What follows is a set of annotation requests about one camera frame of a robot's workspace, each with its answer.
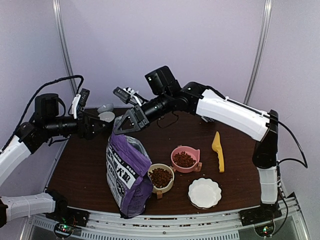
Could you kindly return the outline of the yellow plastic scoop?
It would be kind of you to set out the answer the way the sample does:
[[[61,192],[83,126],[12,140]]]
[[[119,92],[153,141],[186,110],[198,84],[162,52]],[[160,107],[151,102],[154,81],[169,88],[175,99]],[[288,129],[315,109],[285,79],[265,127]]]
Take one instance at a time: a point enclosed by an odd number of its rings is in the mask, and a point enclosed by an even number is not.
[[[214,152],[217,153],[218,158],[218,169],[220,173],[225,172],[225,162],[224,162],[224,155],[223,155],[223,148],[221,145],[221,137],[220,133],[217,131],[214,135],[211,148]]]

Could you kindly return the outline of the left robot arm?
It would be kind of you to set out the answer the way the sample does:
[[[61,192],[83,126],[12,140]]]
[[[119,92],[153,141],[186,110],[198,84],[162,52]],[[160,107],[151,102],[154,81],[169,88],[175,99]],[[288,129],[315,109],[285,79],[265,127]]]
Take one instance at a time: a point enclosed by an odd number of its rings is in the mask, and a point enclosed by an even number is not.
[[[30,120],[18,124],[9,144],[0,154],[0,182],[4,183],[14,169],[33,155],[44,143],[54,144],[53,138],[68,138],[77,135],[79,138],[92,140],[94,137],[112,126],[98,116],[82,111],[89,91],[85,90],[77,106],[70,115],[60,115],[59,107],[64,102],[56,93],[45,93],[34,100],[34,113]],[[40,194],[0,198],[0,225],[17,218],[36,214],[48,214],[57,217],[61,222],[72,218],[68,200],[55,190]]]

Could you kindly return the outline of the purple pet food bag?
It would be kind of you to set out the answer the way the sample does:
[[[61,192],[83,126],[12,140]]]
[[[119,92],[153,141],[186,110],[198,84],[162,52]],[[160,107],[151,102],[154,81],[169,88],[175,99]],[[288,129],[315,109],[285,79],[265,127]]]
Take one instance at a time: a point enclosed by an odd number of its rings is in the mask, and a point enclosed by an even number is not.
[[[111,133],[106,147],[106,180],[124,219],[145,212],[153,184],[148,176],[152,161],[136,138]]]

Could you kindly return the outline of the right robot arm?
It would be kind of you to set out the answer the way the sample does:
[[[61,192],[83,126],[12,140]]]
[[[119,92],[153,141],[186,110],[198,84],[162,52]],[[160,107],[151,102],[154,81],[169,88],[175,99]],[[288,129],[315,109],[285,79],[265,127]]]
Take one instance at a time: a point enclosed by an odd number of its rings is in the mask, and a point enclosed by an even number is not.
[[[278,209],[278,113],[256,110],[194,81],[181,87],[166,65],[145,78],[156,97],[143,105],[134,104],[115,125],[114,133],[138,132],[169,112],[181,111],[216,120],[247,134],[256,141],[252,162],[257,167],[261,189],[256,216],[261,221],[268,220]]]

